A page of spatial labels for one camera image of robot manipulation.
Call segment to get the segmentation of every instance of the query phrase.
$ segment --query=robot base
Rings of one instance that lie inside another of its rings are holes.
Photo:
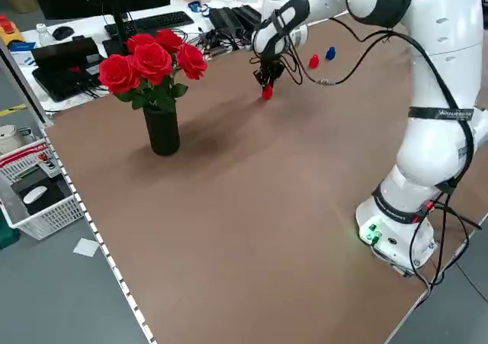
[[[359,238],[363,242],[368,245],[376,242],[376,251],[404,272],[413,273],[409,248],[417,223],[402,224],[390,219],[380,211],[372,197],[359,205],[356,210],[356,221],[359,225]],[[436,248],[434,229],[429,221],[424,219],[413,243],[412,260],[415,267],[423,266]]]

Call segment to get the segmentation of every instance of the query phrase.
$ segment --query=brown tabletop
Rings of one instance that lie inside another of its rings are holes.
[[[333,22],[310,36],[303,61],[337,49],[317,78],[343,77],[365,48]],[[268,102],[250,58],[222,57],[189,81],[172,157],[154,155],[142,112],[111,96],[63,112],[48,135],[158,342],[384,342],[423,286],[371,255],[354,215],[395,163],[409,51],[379,44],[335,88],[285,75]],[[487,161],[481,151],[453,198],[475,220]],[[462,237],[449,220],[447,250]]]

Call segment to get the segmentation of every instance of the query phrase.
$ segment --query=green leaf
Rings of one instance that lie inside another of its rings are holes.
[[[158,107],[170,113],[176,112],[176,100],[169,95],[161,95],[157,98]]]
[[[184,94],[186,94],[186,91],[188,90],[188,86],[183,85],[182,83],[176,83],[171,91],[170,94],[173,98],[180,98]]]
[[[122,102],[131,102],[134,96],[134,91],[129,91],[125,94],[116,94],[115,96]]]
[[[166,94],[169,93],[169,85],[171,84],[171,77],[170,76],[165,76],[164,79],[162,79],[162,82],[161,82],[161,88],[162,90],[164,90],[164,92]]]
[[[133,110],[141,109],[141,107],[146,105],[148,102],[149,100],[147,96],[141,94],[135,94],[132,100],[132,109]]]
[[[139,87],[136,88],[136,91],[143,91],[144,89],[148,88],[149,84],[147,83],[147,79],[141,79]]]

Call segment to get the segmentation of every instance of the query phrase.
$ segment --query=computer mouse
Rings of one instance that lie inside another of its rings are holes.
[[[63,40],[67,37],[71,37],[75,31],[69,26],[60,26],[53,32],[54,39]]]
[[[38,186],[37,188],[32,189],[24,197],[24,203],[25,204],[34,203],[37,199],[42,197],[46,191],[47,191],[47,188],[45,186]]]

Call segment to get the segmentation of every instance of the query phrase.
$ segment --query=black vase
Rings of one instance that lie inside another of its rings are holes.
[[[170,156],[180,148],[180,133],[176,112],[144,107],[147,133],[156,155]]]

